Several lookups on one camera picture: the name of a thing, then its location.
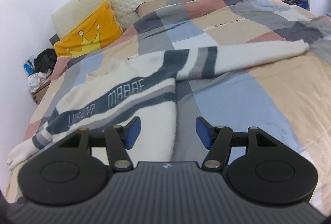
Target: blanket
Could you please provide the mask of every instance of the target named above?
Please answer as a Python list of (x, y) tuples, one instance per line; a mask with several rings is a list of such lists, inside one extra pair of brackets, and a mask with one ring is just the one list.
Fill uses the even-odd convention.
[[(162, 7), (141, 18), (108, 47), (76, 59), (58, 59), (51, 85), (25, 134), (25, 144), (11, 152), (8, 164), (15, 167), (38, 151), (38, 147), (42, 148), (52, 139), (57, 141), (80, 125), (90, 124), (89, 128), (98, 129), (107, 123), (123, 121), (125, 124), (133, 114), (142, 118), (141, 135), (129, 151), (134, 161), (170, 158), (172, 161), (201, 163), (207, 151), (195, 133), (194, 121), (203, 116), (213, 125), (226, 125), (235, 131), (259, 126), (308, 158), (316, 165), (319, 174), (319, 184), (311, 202), (328, 214), (331, 212), (331, 171), (328, 165), (331, 158), (330, 36), (330, 18), (316, 17), (279, 0), (195, 0)], [(299, 47), (286, 41), (298, 40), (308, 43), (310, 52), (288, 59), (287, 49), (294, 44), (293, 48)], [(271, 55), (268, 48), (281, 43), (269, 41), (285, 42), (281, 47), (287, 51), (282, 55), (286, 59)], [(217, 50), (209, 53), (213, 46)], [(254, 52), (262, 47), (265, 49), (261, 51), (268, 52), (268, 57), (260, 54), (256, 61), (252, 61)], [(224, 55), (237, 65), (218, 69), (215, 64), (214, 73), (211, 72), (216, 76), (214, 78), (203, 72), (206, 63), (216, 63), (219, 57), (226, 60), (221, 58), (225, 53), (222, 50), (229, 48), (232, 53)], [(173, 50), (181, 52), (181, 56), (175, 58), (177, 54)], [(189, 57), (193, 54), (197, 55), (196, 58)], [(174, 67), (175, 71), (167, 68), (164, 80), (148, 89), (146, 85), (149, 84), (145, 81), (141, 80), (139, 84), (139, 79), (157, 73), (166, 55), (172, 55), (170, 58), (182, 64), (185, 62), (184, 66)], [(100, 82), (105, 83), (103, 87), (98, 84), (102, 76), (109, 78)], [(162, 94), (166, 92), (161, 90), (164, 88), (172, 95), (164, 97)], [(97, 113), (94, 106), (87, 109), (88, 104), (92, 105), (92, 101), (104, 94), (104, 111)], [(149, 105), (144, 103), (146, 99), (138, 98), (149, 94), (154, 100), (158, 96), (163, 99)], [(108, 103), (110, 106), (112, 102), (115, 104), (115, 98), (116, 102), (121, 102), (115, 109), (107, 110)], [(131, 111), (135, 112), (132, 116), (122, 117), (122, 112), (129, 107), (134, 107)], [(67, 127), (59, 123), (62, 127), (54, 130), (52, 122), (59, 121), (63, 115), (67, 117), (64, 117)], [(158, 145), (158, 152), (145, 152), (154, 143)], [(15, 202), (21, 195), (16, 177), (22, 164), (24, 161), (14, 168), (6, 192), (10, 202)]]

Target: pillow with crown design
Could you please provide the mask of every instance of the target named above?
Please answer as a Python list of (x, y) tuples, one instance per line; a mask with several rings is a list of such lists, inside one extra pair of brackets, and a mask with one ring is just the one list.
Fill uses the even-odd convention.
[(99, 50), (123, 34), (112, 7), (103, 1), (100, 7), (63, 39), (54, 44), (57, 56), (79, 57)]

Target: yellow crown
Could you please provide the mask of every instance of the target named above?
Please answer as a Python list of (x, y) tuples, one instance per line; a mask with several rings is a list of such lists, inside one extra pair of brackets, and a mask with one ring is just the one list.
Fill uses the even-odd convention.
[(79, 57), (81, 55), (90, 53), (92, 51), (96, 51), (96, 50), (101, 49), (99, 28), (100, 28), (100, 25), (97, 25), (97, 35), (96, 35), (95, 39), (92, 42), (89, 41), (87, 38), (85, 38), (83, 36), (84, 35), (84, 31), (83, 30), (80, 30), (78, 32), (78, 35), (82, 37), (82, 43), (81, 43), (82, 50), (80, 50), (80, 51), (73, 51), (73, 50), (67, 48), (67, 51), (69, 53), (71, 53), (71, 55), (73, 57), (76, 58), (76, 57)]

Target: ribbed gray panel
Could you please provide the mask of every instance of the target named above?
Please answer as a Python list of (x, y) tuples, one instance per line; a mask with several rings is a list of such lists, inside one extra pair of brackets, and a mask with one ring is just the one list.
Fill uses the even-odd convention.
[(94, 198), (69, 207), (28, 203), (10, 218), (17, 224), (318, 224), (307, 203), (287, 208), (252, 204), (234, 194), (223, 177), (195, 162), (140, 162), (117, 173)]

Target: metal screw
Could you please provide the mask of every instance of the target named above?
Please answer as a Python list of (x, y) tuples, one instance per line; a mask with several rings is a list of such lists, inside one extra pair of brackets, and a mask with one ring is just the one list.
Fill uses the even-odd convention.
[(130, 166), (130, 162), (127, 161), (127, 160), (118, 160), (118, 161), (115, 161), (114, 165), (116, 168), (119, 168), (119, 169), (125, 169), (125, 168), (128, 168)]
[(221, 166), (221, 163), (217, 160), (208, 160), (205, 161), (205, 166), (210, 169), (219, 168)]

